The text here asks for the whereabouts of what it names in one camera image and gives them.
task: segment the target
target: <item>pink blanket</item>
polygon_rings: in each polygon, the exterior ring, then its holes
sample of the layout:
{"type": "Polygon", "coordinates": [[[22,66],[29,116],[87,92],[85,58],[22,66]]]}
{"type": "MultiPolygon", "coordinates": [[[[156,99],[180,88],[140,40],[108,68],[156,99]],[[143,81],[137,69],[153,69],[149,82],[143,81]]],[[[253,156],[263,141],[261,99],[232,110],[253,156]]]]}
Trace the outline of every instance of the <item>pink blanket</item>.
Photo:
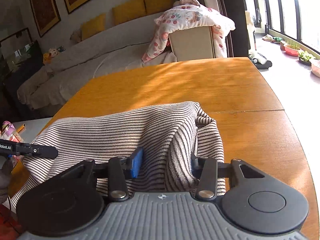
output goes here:
{"type": "Polygon", "coordinates": [[[197,0],[180,0],[180,5],[165,11],[155,19],[155,36],[142,61],[147,62],[162,53],[169,33],[199,26],[211,26],[215,57],[227,57],[225,38],[235,29],[235,23],[218,11],[201,5],[197,0]]]}

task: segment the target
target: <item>striped towel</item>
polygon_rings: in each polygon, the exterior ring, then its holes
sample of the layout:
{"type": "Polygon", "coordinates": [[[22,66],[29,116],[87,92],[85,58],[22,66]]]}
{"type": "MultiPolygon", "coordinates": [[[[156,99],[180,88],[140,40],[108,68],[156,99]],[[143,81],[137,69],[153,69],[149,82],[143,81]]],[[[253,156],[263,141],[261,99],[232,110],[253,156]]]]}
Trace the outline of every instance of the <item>striped towel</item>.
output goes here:
{"type": "MultiPolygon", "coordinates": [[[[148,106],[124,113],[93,118],[64,118],[40,133],[34,144],[55,146],[54,160],[25,157],[30,177],[12,198],[18,199],[36,185],[85,159],[96,163],[130,156],[142,146],[144,156],[139,177],[127,180],[134,191],[194,191],[190,155],[210,156],[224,162],[222,140],[216,121],[196,102],[148,106]]],[[[106,194],[107,179],[98,179],[97,191],[106,194]]],[[[218,180],[218,195],[225,193],[224,179],[218,180]]]]}

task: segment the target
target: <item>window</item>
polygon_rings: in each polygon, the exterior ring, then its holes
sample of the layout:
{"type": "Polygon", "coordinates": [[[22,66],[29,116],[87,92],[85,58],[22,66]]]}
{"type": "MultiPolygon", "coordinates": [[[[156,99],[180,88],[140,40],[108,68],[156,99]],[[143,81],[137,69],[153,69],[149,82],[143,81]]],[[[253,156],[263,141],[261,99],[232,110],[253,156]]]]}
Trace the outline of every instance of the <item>window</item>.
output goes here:
{"type": "Polygon", "coordinates": [[[280,29],[280,12],[278,0],[269,0],[270,12],[271,12],[271,26],[276,31],[281,31],[280,29]]]}
{"type": "Polygon", "coordinates": [[[301,40],[320,51],[320,0],[299,0],[301,13],[301,40]]]}
{"type": "Polygon", "coordinates": [[[284,33],[297,39],[297,17],[294,0],[281,0],[281,4],[284,18],[284,33]]]}
{"type": "Polygon", "coordinates": [[[266,0],[270,29],[320,51],[320,0],[266,0]]]}

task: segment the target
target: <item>slipper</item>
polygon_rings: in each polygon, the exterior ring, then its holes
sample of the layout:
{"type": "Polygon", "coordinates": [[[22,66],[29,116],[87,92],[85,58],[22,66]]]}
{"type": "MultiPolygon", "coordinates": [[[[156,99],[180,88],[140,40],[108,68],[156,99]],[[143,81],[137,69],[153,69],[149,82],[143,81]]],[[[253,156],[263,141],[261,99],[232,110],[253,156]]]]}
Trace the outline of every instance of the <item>slipper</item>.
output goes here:
{"type": "Polygon", "coordinates": [[[273,37],[270,35],[270,34],[267,34],[266,36],[263,36],[262,39],[264,41],[272,41],[273,40],[273,37]]]}
{"type": "Polygon", "coordinates": [[[273,40],[271,42],[273,43],[280,43],[280,41],[282,41],[282,38],[280,37],[273,37],[273,40]]]}

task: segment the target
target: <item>potted plant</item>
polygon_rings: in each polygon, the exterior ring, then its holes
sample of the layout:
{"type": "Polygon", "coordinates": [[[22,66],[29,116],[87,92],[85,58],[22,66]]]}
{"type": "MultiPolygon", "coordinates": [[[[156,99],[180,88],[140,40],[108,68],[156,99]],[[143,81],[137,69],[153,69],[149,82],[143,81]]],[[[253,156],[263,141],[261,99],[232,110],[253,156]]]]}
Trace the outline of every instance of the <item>potted plant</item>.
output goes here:
{"type": "Polygon", "coordinates": [[[294,44],[285,44],[284,45],[284,50],[286,54],[290,56],[299,56],[299,51],[301,50],[299,46],[294,45],[294,44]]]}
{"type": "Polygon", "coordinates": [[[299,51],[299,61],[307,66],[311,66],[311,62],[309,60],[315,58],[312,54],[308,53],[307,51],[299,51]]]}

